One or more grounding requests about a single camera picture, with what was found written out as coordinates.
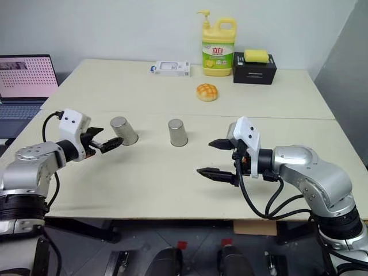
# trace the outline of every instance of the yellow bottle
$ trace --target yellow bottle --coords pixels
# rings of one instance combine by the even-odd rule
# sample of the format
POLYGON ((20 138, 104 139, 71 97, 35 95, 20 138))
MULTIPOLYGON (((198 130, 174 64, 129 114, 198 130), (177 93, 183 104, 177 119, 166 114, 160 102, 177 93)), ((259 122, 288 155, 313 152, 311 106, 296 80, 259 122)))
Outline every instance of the yellow bottle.
POLYGON ((207 76, 227 76, 231 74, 236 36, 236 21, 233 18, 221 18, 211 27, 209 10, 201 10, 205 16, 202 27, 202 67, 207 76), (221 27, 230 23, 231 29, 221 27))

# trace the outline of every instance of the laptop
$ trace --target laptop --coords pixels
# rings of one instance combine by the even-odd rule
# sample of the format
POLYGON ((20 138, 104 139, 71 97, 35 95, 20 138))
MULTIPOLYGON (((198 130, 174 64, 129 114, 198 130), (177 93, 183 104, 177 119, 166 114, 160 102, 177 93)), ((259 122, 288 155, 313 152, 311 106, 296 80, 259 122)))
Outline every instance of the laptop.
POLYGON ((57 89, 49 55, 0 55, 0 139, 17 137, 57 89))

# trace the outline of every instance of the bread bun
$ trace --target bread bun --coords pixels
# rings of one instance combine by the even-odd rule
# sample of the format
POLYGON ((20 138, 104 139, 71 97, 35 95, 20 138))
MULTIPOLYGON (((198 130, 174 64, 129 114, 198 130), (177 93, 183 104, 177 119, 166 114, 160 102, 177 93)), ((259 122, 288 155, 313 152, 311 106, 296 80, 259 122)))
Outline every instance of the bread bun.
POLYGON ((215 85, 204 83, 197 87, 197 97, 204 102, 210 102, 217 99, 219 92, 215 85))

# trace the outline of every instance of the stainless steel cup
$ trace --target stainless steel cup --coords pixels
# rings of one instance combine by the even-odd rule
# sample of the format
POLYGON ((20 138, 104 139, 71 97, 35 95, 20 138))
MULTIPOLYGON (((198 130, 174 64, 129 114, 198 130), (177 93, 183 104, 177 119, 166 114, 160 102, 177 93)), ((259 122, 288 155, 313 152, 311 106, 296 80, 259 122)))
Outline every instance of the stainless steel cup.
POLYGON ((188 143, 188 136, 185 132, 183 121, 172 119, 168 122, 168 131, 170 133, 171 144, 176 147, 182 147, 188 143))
POLYGON ((110 122, 118 137, 123 138, 123 145, 132 145, 138 141, 138 134, 134 131, 128 120, 124 117, 115 117, 110 122))

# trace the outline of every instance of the black cable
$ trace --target black cable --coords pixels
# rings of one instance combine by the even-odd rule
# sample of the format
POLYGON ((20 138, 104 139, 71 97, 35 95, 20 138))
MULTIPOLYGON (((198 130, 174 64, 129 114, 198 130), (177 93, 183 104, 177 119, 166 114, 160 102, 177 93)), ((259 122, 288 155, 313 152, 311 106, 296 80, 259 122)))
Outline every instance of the black cable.
MULTIPOLYGON (((47 122, 53 117, 53 116, 58 116, 58 114, 56 112, 51 113, 49 116, 47 116, 47 118, 45 119, 43 125, 42 125, 42 141, 45 143, 46 142, 46 126, 47 126, 47 122)), ((47 204, 47 208, 50 209, 51 205, 53 204, 53 202, 55 201, 56 197, 58 196, 57 194, 59 194, 59 190, 60 190, 60 179, 59 176, 57 175, 57 173, 54 173, 55 176, 55 180, 56 180, 56 189, 55 192, 52 196, 52 198, 50 199, 50 202, 47 204)))
POLYGON ((45 143, 46 142, 46 125, 47 122, 53 117, 53 116, 57 116, 56 112, 51 113, 49 116, 47 116, 47 118, 44 121, 44 124, 42 125, 42 141, 45 143))
POLYGON ((267 216, 265 214, 262 214, 254 206, 253 202, 251 201, 251 199, 250 199, 250 197, 247 193, 247 190, 246 190, 246 187, 245 187, 244 181, 243 181, 242 172, 241 172, 242 171, 242 163, 241 163, 240 159, 235 160, 235 166, 236 166, 236 174, 237 174, 237 177, 239 179, 239 186, 240 186, 241 192, 243 193, 243 196, 244 196, 245 200, 247 201, 249 207, 252 209, 252 211, 257 216, 259 216, 261 218, 264 218, 264 219, 269 219, 269 220, 280 220, 280 219, 284 219, 286 217, 293 216, 293 215, 299 214, 299 213, 309 213, 309 214, 311 214, 311 210, 308 210, 308 209, 299 209, 299 210, 295 210, 295 211, 292 211, 292 212, 289 212, 289 213, 286 213, 286 214, 282 214, 280 216, 270 216, 270 215, 267 216))
POLYGON ((313 217, 312 217, 312 215, 310 215, 309 218, 308 218, 308 223, 311 223, 312 220, 313 220, 313 217))
POLYGON ((290 202, 297 200, 299 198, 304 198, 304 196, 302 194, 299 195, 295 195, 293 197, 290 197, 289 199, 287 199, 286 201, 284 201, 283 203, 280 204, 279 207, 277 207, 275 210, 273 210, 269 215, 270 216, 274 216, 275 214, 277 214, 278 212, 280 212, 280 210, 282 208, 284 208, 287 204, 289 204, 290 202))
POLYGON ((56 276, 59 276, 62 273, 62 255, 58 249, 58 247, 56 246, 56 244, 52 241, 52 239, 50 238, 50 236, 46 233, 46 230, 44 229, 44 236, 45 238, 48 240, 49 244, 51 245, 52 249, 54 250, 55 254, 56 254, 56 258, 57 258, 57 269, 56 269, 56 276))
POLYGON ((52 198, 50 199, 49 203, 47 203, 47 209, 48 210, 50 210, 50 207, 53 204, 53 202, 55 201, 56 197, 58 196, 57 194, 59 194, 59 190, 60 190, 59 176, 57 175, 57 173, 54 173, 54 176, 55 176, 55 180, 56 180, 56 189, 55 189, 55 192, 54 192, 52 198))
MULTIPOLYGON (((59 112, 54 112, 52 114, 50 114, 49 116, 47 116, 47 118, 45 119, 43 125, 42 125, 42 141, 45 143, 46 142, 46 126, 47 126, 47 122, 53 117, 53 116, 57 116, 59 118, 61 118, 62 113, 59 112)), ((56 197, 58 196, 57 194, 59 194, 59 190, 60 190, 60 179, 59 176, 57 175, 57 173, 54 173, 55 176, 55 180, 56 180, 56 189, 55 192, 52 196, 52 198, 50 199, 50 202, 47 204, 47 209, 50 210, 51 205, 53 204, 53 202, 55 201, 56 197)), ((51 240, 50 236, 46 233, 46 230, 44 229, 44 236, 46 237, 46 239, 48 239, 51 247, 53 248, 56 257, 57 257, 57 270, 56 270, 56 276, 59 276, 62 272, 62 255, 59 251, 59 249, 57 248, 56 244, 51 240)))
POLYGON ((276 200, 276 198, 280 195, 280 193, 282 192, 283 189, 283 180, 281 178, 278 178, 279 182, 280 182, 280 186, 278 187, 278 189, 276 190, 276 192, 272 195, 272 197, 270 198, 270 200, 268 201, 267 205, 266 205, 266 209, 264 210, 265 215, 269 215, 270 213, 270 208, 272 203, 274 203, 274 201, 276 200))

